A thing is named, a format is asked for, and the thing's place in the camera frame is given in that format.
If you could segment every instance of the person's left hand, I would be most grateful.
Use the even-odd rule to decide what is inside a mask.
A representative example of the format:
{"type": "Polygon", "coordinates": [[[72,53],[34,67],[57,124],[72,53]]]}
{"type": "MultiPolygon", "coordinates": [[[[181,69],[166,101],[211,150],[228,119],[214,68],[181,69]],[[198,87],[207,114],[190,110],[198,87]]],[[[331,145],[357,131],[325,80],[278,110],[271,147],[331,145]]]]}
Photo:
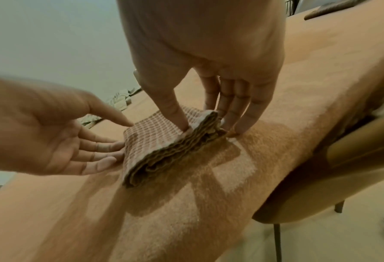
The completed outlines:
{"type": "Polygon", "coordinates": [[[123,160],[124,142],[84,128],[77,118],[86,114],[133,125],[92,93],[0,79],[0,170],[86,175],[123,160]]]}

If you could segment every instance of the crumpled cloth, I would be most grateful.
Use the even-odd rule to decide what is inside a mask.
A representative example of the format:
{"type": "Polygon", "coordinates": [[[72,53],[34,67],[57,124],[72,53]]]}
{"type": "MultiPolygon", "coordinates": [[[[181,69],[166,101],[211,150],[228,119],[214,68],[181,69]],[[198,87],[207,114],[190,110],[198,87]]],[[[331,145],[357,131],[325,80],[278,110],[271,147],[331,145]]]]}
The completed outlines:
{"type": "Polygon", "coordinates": [[[227,133],[220,127],[218,112],[182,109],[189,122],[184,133],[160,111],[126,129],[123,185],[140,185],[157,171],[227,133]]]}
{"type": "MultiPolygon", "coordinates": [[[[112,107],[120,111],[123,111],[127,108],[128,105],[132,103],[131,96],[137,94],[141,90],[142,89],[140,88],[140,86],[129,89],[123,89],[117,92],[114,96],[108,98],[105,103],[111,105],[112,107]]],[[[103,119],[101,117],[90,114],[79,119],[80,123],[89,129],[102,120],[103,119]]]]}

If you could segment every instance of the tiled floor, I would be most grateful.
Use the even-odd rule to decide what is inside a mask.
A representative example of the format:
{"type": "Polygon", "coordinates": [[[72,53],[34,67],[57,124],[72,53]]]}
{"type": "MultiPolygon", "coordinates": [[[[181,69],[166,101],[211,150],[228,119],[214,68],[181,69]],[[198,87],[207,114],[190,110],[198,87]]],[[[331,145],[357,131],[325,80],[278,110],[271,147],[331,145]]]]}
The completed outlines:
{"type": "MultiPolygon", "coordinates": [[[[328,209],[281,227],[284,262],[384,262],[384,182],[348,199],[342,214],[328,209]]],[[[274,262],[272,225],[255,221],[217,262],[274,262]]]]}

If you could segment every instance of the white wall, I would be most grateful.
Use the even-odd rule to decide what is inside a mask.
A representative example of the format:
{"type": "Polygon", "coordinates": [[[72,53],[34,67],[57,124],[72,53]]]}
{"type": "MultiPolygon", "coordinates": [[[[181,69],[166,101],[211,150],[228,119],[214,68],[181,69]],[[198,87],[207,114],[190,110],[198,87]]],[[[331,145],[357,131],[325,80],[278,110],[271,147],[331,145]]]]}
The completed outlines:
{"type": "Polygon", "coordinates": [[[115,0],[0,0],[0,74],[106,99],[137,85],[133,70],[115,0]]]}

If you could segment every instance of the person's right hand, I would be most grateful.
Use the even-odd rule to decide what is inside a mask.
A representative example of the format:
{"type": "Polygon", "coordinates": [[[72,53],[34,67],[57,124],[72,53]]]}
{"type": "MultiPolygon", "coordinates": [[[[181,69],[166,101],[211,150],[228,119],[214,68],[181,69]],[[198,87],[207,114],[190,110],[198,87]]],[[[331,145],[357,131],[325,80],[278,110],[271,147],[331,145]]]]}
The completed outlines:
{"type": "Polygon", "coordinates": [[[223,128],[257,122],[284,60],[282,0],[117,1],[136,78],[167,119],[188,129],[174,88],[194,68],[223,128]]]}

